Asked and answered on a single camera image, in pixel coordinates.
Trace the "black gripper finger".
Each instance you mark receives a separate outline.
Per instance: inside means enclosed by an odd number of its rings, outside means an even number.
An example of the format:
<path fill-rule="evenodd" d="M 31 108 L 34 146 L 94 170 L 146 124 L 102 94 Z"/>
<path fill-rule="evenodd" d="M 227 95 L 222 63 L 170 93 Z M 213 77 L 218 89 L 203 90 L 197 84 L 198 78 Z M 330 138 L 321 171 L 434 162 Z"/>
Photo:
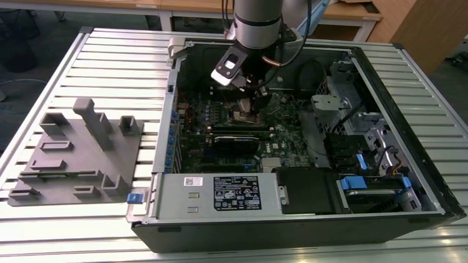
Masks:
<path fill-rule="evenodd" d="M 271 101 L 271 93 L 266 95 L 257 95 L 254 97 L 253 113 L 258 114 L 266 108 Z"/>

